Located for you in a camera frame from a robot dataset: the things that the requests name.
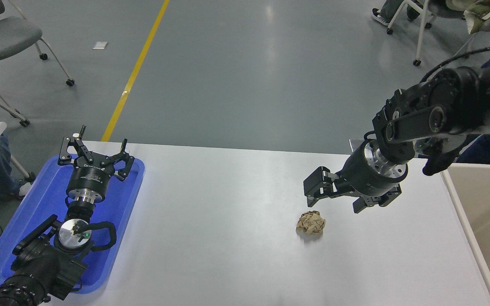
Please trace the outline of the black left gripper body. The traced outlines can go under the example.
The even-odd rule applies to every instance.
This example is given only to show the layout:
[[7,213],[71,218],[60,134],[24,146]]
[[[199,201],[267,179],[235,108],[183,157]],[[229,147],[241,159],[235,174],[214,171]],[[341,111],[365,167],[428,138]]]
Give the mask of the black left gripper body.
[[66,194],[75,198],[80,190],[89,190],[96,200],[104,200],[107,194],[109,180],[115,173],[113,165],[97,167],[85,162],[73,161],[74,170],[66,188]]

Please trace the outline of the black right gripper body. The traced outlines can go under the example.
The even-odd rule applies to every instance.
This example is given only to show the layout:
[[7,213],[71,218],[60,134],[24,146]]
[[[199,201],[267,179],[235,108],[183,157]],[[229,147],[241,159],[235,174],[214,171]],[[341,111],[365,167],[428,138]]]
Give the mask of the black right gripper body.
[[382,196],[402,181],[402,165],[384,164],[376,158],[376,142],[364,142],[348,157],[340,178],[365,196]]

